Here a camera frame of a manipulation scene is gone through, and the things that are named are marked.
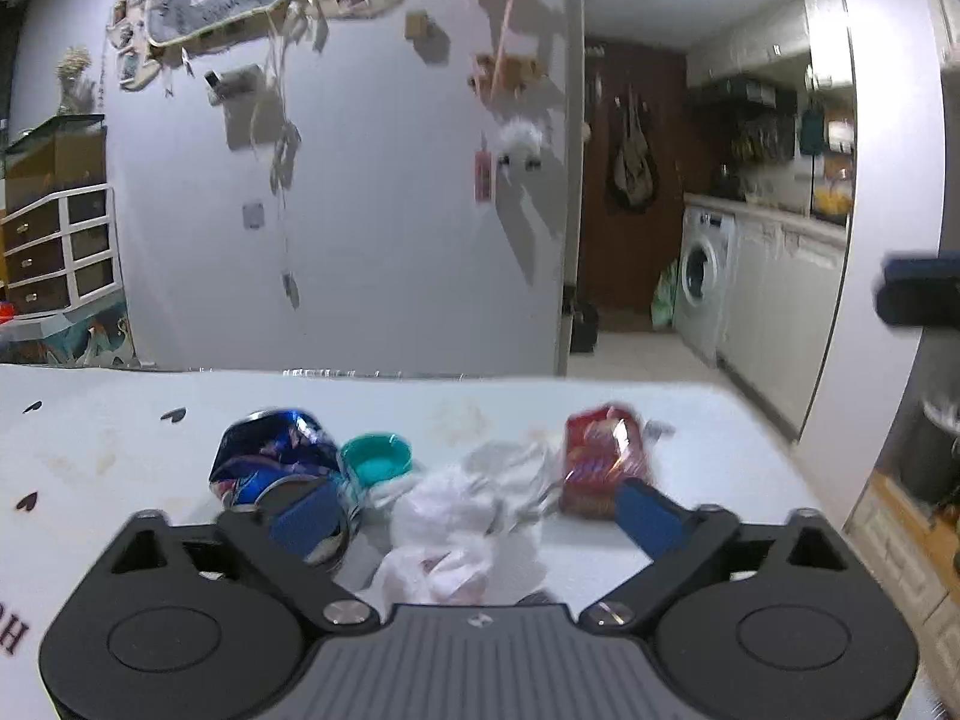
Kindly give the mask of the red snack packet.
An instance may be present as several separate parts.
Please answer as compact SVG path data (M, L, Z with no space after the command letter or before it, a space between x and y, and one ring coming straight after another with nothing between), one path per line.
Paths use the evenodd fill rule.
M575 517L615 515L615 494L630 479L651 483L643 422L620 403L570 416L565 426L560 509Z

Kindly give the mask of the crushed blue soda can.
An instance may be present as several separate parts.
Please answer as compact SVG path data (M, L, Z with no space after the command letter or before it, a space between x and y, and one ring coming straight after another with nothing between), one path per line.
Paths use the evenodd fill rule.
M331 434L308 411L257 411L229 426L208 486L225 509L256 512L267 530L265 491L286 478L327 478L337 485L347 516L347 549L337 561L302 561L336 571L361 525L363 491Z

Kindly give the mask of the teal plastic lid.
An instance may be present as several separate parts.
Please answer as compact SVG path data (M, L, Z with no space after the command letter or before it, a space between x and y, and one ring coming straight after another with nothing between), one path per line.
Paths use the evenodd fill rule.
M370 489L406 475L413 465L412 447L396 433L364 434L343 445L342 460L359 486Z

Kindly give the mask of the white kitchen cabinets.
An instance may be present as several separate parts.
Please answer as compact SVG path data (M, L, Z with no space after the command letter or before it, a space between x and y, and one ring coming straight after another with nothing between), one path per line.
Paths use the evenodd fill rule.
M846 232L820 221L740 216L719 357L800 436L835 323Z

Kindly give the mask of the black bin by door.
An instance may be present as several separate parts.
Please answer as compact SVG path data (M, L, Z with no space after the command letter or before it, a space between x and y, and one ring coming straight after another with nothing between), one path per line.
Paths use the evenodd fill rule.
M599 312L589 302L575 302L571 306L571 344L572 355L592 355L599 338Z

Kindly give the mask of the white washing machine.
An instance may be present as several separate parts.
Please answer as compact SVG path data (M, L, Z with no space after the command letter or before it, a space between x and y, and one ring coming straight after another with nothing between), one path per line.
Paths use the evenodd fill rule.
M687 206L677 273L674 328L708 364L715 364L726 322L736 252L736 218Z

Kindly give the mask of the green plastic bag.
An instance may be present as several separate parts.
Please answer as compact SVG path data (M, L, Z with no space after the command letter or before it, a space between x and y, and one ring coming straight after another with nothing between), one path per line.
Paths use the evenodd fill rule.
M652 294L651 327L660 332L674 321L675 301L679 281L679 262L674 260L662 273Z

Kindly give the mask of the white low cabinet wood top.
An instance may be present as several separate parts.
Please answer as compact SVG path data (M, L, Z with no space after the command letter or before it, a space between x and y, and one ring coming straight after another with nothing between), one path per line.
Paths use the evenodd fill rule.
M907 618L929 679L958 715L957 530L873 472L844 533Z

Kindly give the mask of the brown wooden door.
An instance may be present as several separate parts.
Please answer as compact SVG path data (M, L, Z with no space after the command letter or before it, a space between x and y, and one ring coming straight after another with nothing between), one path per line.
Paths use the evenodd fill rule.
M644 314L679 252L685 57L594 37L586 71L579 291L605 312Z

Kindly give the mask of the hanging khaki bag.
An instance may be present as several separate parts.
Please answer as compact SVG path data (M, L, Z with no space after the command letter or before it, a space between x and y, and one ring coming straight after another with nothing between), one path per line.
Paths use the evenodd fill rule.
M615 99L622 133L608 163L608 192L612 203L628 215L646 215L658 199L658 171L643 128L644 104L629 86Z

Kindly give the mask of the white refrigerator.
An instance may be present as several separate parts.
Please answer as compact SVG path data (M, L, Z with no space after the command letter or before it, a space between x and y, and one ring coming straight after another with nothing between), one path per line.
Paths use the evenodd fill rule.
M578 286L579 241L583 219L584 187L584 0L565 0L566 18L566 220L565 250L563 250L562 313L558 330L556 374L568 373L571 343L573 343L573 302Z

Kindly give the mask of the white drawer cabinet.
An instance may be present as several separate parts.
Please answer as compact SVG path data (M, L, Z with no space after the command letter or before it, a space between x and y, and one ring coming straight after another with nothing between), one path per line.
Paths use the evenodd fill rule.
M52 192L2 220L7 298L18 316L47 316L122 288L114 190Z

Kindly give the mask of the pink hanging tag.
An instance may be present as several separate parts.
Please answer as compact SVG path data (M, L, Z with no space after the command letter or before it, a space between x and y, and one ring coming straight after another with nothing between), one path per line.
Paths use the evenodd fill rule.
M478 203L487 203L493 197L493 160L485 148L475 151L473 158L473 190Z

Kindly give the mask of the glass fish tank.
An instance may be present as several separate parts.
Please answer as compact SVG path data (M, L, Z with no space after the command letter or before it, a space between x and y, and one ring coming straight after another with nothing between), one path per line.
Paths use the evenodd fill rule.
M3 153L5 208L11 215L53 192L106 182L103 114L59 114Z

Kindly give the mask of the plush sheep wall toy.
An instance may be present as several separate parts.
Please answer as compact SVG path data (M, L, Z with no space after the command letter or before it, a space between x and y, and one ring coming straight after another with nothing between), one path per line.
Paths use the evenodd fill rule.
M496 165L511 171L537 171L544 148L544 131L529 119L514 117L500 128Z

